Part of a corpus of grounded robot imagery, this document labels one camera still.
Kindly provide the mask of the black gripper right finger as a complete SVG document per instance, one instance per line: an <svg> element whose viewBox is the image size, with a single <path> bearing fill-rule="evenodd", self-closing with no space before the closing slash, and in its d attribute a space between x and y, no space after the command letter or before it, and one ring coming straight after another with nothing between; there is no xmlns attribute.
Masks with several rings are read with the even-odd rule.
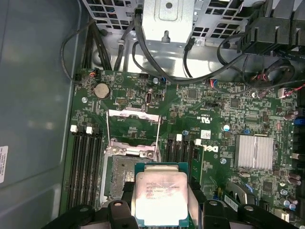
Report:
<svg viewBox="0 0 305 229"><path fill-rule="evenodd" d="M197 182L188 184L188 211L195 229L292 229L294 227L257 205L238 205L237 211L234 211L227 202L207 199Z"/></svg>

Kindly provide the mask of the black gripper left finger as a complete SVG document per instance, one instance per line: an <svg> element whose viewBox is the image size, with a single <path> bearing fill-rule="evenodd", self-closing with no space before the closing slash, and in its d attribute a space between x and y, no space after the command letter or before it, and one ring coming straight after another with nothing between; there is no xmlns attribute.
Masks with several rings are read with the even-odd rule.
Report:
<svg viewBox="0 0 305 229"><path fill-rule="evenodd" d="M136 219L131 213L134 182L127 182L121 199L96 211L90 205L78 205L46 225L48 229L135 229Z"/></svg>

